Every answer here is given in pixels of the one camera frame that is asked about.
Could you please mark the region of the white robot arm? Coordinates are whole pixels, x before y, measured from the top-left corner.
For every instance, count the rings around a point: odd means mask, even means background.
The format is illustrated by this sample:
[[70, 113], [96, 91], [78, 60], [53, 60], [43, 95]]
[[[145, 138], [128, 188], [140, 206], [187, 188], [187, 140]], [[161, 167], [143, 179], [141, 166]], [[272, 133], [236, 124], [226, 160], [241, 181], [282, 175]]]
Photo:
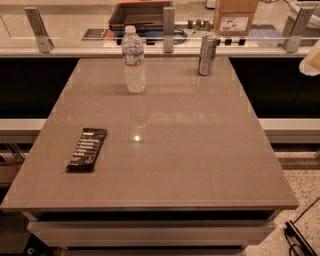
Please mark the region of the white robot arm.
[[320, 74], [320, 40], [300, 62], [299, 71], [307, 76], [317, 76]]

